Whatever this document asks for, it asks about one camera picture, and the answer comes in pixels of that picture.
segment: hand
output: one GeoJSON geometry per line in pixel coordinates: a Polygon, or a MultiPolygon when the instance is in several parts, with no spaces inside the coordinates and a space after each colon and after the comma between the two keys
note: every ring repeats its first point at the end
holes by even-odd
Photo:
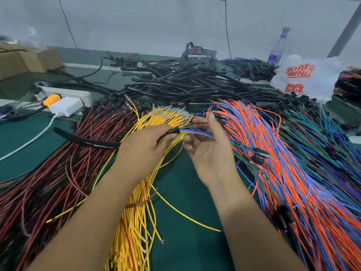
{"type": "Polygon", "coordinates": [[[130,134],[121,143],[112,170],[129,177],[136,184],[144,180],[163,158],[169,143],[177,137],[177,134],[166,135],[157,144],[158,139],[170,129],[170,125],[163,124],[130,134]]]}
{"type": "MultiPolygon", "coordinates": [[[[205,119],[194,118],[193,122],[204,123],[205,119]]],[[[201,181],[210,189],[226,178],[239,178],[234,163],[233,150],[222,126],[214,115],[208,115],[208,125],[213,137],[187,134],[184,137],[184,149],[191,157],[201,181]]]]}

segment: white charger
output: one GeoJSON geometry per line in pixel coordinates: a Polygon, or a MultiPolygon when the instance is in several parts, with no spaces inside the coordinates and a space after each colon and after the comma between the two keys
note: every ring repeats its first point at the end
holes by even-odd
{"type": "Polygon", "coordinates": [[[49,109],[51,113],[58,116],[69,117],[83,107],[83,102],[79,98],[64,97],[60,101],[52,104],[49,109]]]}

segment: left hand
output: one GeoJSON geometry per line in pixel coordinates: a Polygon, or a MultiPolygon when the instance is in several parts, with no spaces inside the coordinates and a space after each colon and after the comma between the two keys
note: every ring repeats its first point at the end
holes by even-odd
{"type": "Polygon", "coordinates": [[[144,180],[163,158],[169,143],[177,137],[177,134],[166,135],[157,144],[158,139],[170,129],[170,125],[163,124],[148,126],[130,134],[121,143],[111,170],[135,184],[144,180]]]}

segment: plastic bottle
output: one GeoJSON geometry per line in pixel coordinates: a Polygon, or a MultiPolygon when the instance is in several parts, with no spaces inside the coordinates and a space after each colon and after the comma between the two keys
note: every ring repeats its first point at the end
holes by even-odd
{"type": "Polygon", "coordinates": [[[288,35],[288,32],[291,30],[291,28],[284,27],[284,28],[282,28],[282,30],[283,31],[282,31],[281,37],[278,39],[276,44],[273,46],[271,54],[268,57],[268,62],[273,63],[274,65],[278,65],[279,60],[281,59],[281,56],[284,51],[284,45],[286,43],[286,37],[288,35]]]}

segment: plastic bag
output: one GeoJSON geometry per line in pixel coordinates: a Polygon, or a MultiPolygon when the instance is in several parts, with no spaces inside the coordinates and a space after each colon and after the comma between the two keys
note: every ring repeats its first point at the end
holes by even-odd
{"type": "Polygon", "coordinates": [[[270,84],[283,93],[305,94],[322,104],[331,100],[341,71],[337,57],[316,60],[291,55],[277,69],[270,84]]]}

